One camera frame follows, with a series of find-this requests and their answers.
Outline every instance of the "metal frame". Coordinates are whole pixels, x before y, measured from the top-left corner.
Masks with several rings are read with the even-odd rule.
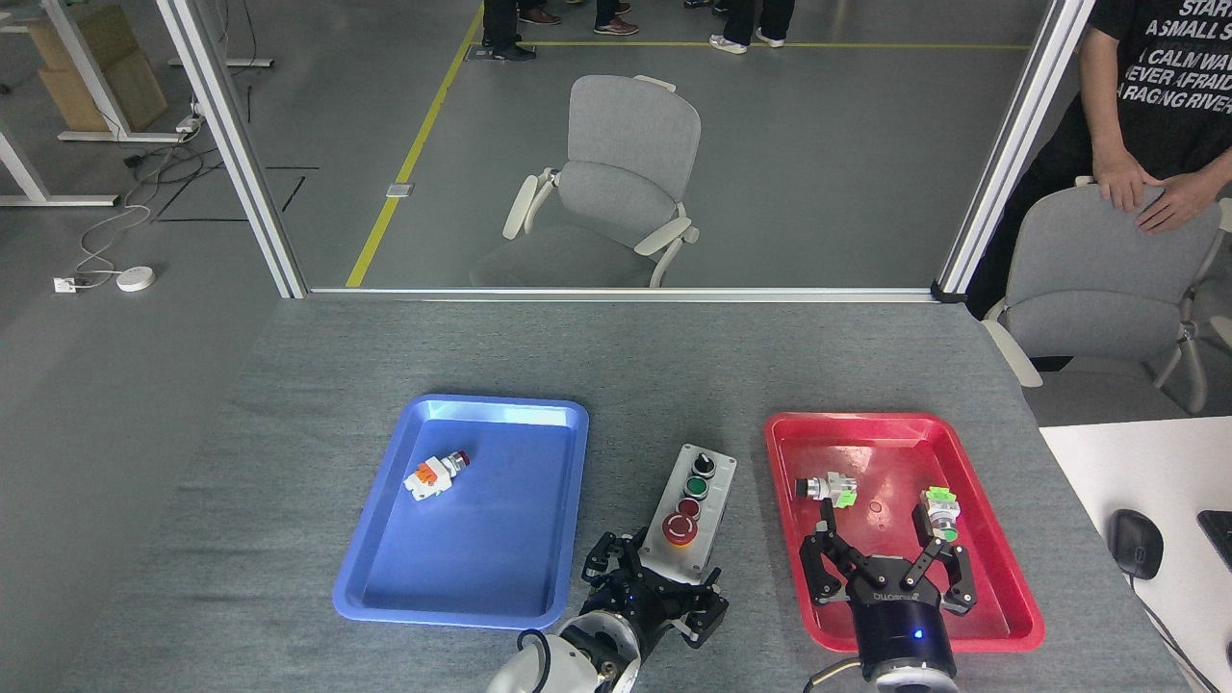
[[[940,296],[961,296],[971,282],[1094,4],[1095,0],[1053,0],[1045,14],[979,187],[936,279],[934,290]]]
[[[313,289],[319,296],[604,303],[935,303],[926,289]]]
[[[64,0],[42,0],[47,17],[55,27],[55,33],[64,42],[64,48],[73,58],[73,65],[85,81],[94,105],[107,122],[110,132],[80,132],[64,131],[59,138],[64,142],[147,142],[147,143],[172,143],[184,139],[179,132],[133,132],[128,128],[128,118],[120,110],[120,102],[112,94],[107,80],[102,79],[102,69],[94,59],[90,49],[81,36],[81,27],[64,9]]]
[[[5,134],[5,123],[0,118],[0,163],[9,169],[17,186],[26,194],[0,195],[0,207],[110,207],[118,195],[51,195],[42,176],[16,142]]]
[[[239,99],[225,60],[214,48],[214,38],[206,30],[201,9],[195,0],[158,0],[158,7],[180,60],[184,62],[206,122],[213,129],[214,143],[218,144],[218,152],[244,206],[261,254],[265,255],[278,295],[283,298],[303,298],[303,277],[244,128],[237,107]]]

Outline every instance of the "gray table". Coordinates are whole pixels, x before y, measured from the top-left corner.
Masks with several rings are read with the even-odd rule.
[[[319,300],[277,308],[64,688],[483,689],[514,633],[330,604],[392,427],[426,392],[590,412],[577,565],[650,518],[683,443],[740,460],[712,557],[727,619],[701,650],[664,640],[639,691],[798,691],[841,658],[796,605],[761,433],[784,411],[930,412],[958,432],[1047,626],[1032,652],[958,655],[965,691],[1188,689],[961,307]]]

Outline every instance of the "red tray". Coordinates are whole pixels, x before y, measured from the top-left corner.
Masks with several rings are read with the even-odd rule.
[[[816,605],[808,598],[800,544],[813,533],[821,506],[795,498],[793,488],[797,477],[824,477],[829,471],[857,482],[855,504],[835,511],[834,519],[843,539],[865,555],[914,560],[920,547],[912,509],[920,491],[947,486],[957,494],[957,543],[967,547],[979,601],[965,617],[942,612],[954,651],[1023,652],[1044,642],[1040,608],[958,435],[945,420],[919,413],[782,413],[766,422],[765,437],[800,614],[823,647],[856,650],[851,609],[845,602]],[[940,561],[926,575],[941,589],[949,584]]]

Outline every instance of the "black mouse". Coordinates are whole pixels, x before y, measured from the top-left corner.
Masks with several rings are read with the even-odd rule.
[[[1149,518],[1122,508],[1112,513],[1108,549],[1121,571],[1137,580],[1151,580],[1163,561],[1163,535]]]

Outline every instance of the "white desk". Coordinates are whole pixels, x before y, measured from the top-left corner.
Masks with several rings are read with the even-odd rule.
[[[1199,511],[1232,509],[1232,417],[1042,428],[1040,432],[1105,536],[1119,508],[1163,533],[1154,580],[1142,599],[1221,691],[1232,691],[1232,571],[1198,524]],[[1111,557],[1109,570],[1116,570]]]

